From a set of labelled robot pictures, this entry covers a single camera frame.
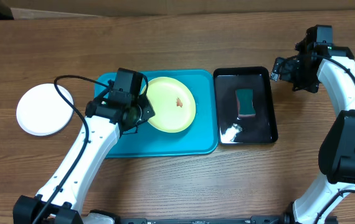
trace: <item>table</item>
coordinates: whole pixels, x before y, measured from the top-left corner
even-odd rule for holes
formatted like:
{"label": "table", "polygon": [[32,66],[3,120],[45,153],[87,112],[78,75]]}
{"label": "table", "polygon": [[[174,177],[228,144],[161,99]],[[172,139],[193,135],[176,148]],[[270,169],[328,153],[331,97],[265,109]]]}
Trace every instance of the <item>table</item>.
{"label": "table", "polygon": [[[315,24],[334,27],[336,45],[355,55],[355,11],[114,17],[0,21],[0,223],[12,222],[20,195],[33,196],[51,177],[81,127],[74,115],[54,136],[37,138],[17,124],[15,109],[31,87],[65,74],[97,78],[132,70],[264,66],[296,54]],[[93,85],[61,83],[83,111]],[[318,150],[334,121],[324,87],[291,92],[272,83],[279,139],[258,146],[219,146],[207,156],[105,160],[84,213],[123,217],[235,218],[280,214],[318,173]],[[355,223],[355,195],[334,211]]]}

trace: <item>white round plate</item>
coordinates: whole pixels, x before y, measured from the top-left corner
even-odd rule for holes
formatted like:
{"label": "white round plate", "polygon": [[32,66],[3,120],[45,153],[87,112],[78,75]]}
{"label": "white round plate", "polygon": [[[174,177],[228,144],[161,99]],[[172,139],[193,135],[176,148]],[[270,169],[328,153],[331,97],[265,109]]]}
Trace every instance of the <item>white round plate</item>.
{"label": "white round plate", "polygon": [[[59,89],[73,104],[71,94],[62,86]],[[54,85],[46,83],[31,88],[22,96],[16,116],[24,131],[36,136],[47,136],[64,128],[72,113],[72,108],[57,93]]]}

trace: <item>wooden table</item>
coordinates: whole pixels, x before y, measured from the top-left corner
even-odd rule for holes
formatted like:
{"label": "wooden table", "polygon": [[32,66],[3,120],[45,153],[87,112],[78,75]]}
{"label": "wooden table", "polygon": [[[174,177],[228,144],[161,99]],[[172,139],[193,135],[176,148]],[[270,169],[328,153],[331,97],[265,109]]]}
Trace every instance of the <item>wooden table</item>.
{"label": "wooden table", "polygon": [[[97,78],[132,70],[264,66],[296,54],[315,24],[334,27],[334,43],[355,55],[355,11],[116,17],[0,21],[0,223],[54,173],[81,121],[37,138],[17,124],[15,109],[31,87],[65,74]],[[64,80],[83,111],[93,85]],[[219,146],[207,156],[107,159],[88,192],[84,213],[97,208],[123,217],[233,218],[280,214],[318,173],[318,150],[334,121],[324,87],[291,92],[272,83],[279,139],[261,146]],[[334,211],[355,223],[355,195]]]}

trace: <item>cable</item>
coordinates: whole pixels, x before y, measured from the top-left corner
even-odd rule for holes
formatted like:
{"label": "cable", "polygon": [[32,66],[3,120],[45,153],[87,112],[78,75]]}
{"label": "cable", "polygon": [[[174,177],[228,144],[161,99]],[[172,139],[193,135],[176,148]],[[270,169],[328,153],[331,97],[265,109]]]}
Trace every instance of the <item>cable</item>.
{"label": "cable", "polygon": [[[291,57],[288,57],[286,59],[284,59],[284,61],[278,65],[278,68],[277,70],[280,72],[280,69],[281,68],[284,68],[283,65],[287,63],[287,61],[289,60],[293,60],[294,58],[297,58],[297,59],[300,59],[300,58],[305,58],[305,57],[316,57],[316,58],[322,58],[322,59],[325,59],[327,61],[330,61],[330,62],[333,62],[335,65],[337,65],[338,67],[342,68],[348,75],[349,77],[352,79],[352,82],[355,86],[355,76],[352,74],[352,72],[350,71],[350,69],[346,68],[344,65],[342,65],[341,63],[329,58],[329,57],[326,57],[326,56],[322,56],[322,55],[294,55],[294,56],[291,56]],[[307,88],[308,86],[306,87],[301,87],[299,89],[295,89],[295,91],[298,91],[298,90],[302,90],[304,88]]]}
{"label": "cable", "polygon": [[66,97],[61,93],[61,91],[59,90],[59,86],[57,85],[57,81],[59,81],[60,79],[63,78],[79,78],[85,81],[89,81],[92,83],[96,83],[97,85],[101,85],[101,86],[105,86],[106,88],[108,88],[107,85],[102,84],[98,81],[86,78],[86,77],[81,77],[78,75],[62,75],[57,77],[54,80],[54,88],[57,91],[57,93],[61,96],[61,98],[76,112],[76,114],[79,116],[79,118],[82,120],[83,126],[85,127],[85,139],[83,140],[83,145],[81,150],[79,151],[79,154],[77,156],[77,158],[74,160],[74,162],[72,163],[70,169],[67,171],[67,173],[64,175],[63,179],[60,181],[60,183],[58,184],[58,186],[56,186],[53,194],[50,196],[50,198],[47,200],[47,202],[45,203],[45,205],[43,206],[42,210],[40,210],[38,216],[35,217],[34,221],[32,222],[33,224],[38,223],[39,220],[42,219],[42,216],[44,215],[44,213],[47,210],[47,207],[50,205],[50,203],[53,201],[53,199],[55,198],[55,196],[58,194],[58,192],[60,192],[60,190],[62,189],[62,186],[64,185],[64,183],[67,181],[68,177],[70,176],[70,174],[72,173],[72,171],[75,169],[75,166],[78,164],[80,158],[83,155],[83,152],[85,151],[86,145],[88,144],[89,141],[89,126],[85,120],[85,117],[83,116],[83,114],[81,114],[81,112],[79,112],[79,110],[71,103],[69,102],[68,99],[66,99]]}
{"label": "cable", "polygon": [[338,191],[338,193],[336,195],[334,195],[334,197],[327,203],[326,206],[324,206],[324,208],[317,214],[317,217],[315,219],[314,224],[317,224],[319,222],[319,219],[321,218],[321,216],[323,215],[323,213],[325,211],[327,211],[327,209],[335,202],[335,200],[341,196],[344,197],[343,194],[345,193],[354,193],[355,194],[355,190],[340,190]]}

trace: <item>small brown object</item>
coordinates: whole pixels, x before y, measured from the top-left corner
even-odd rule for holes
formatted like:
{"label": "small brown object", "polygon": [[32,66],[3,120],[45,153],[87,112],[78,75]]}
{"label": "small brown object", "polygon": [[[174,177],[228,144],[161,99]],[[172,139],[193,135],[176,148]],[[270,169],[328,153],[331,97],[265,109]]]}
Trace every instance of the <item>small brown object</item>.
{"label": "small brown object", "polygon": [[183,107],[182,101],[179,99],[179,97],[176,99],[176,106]]}

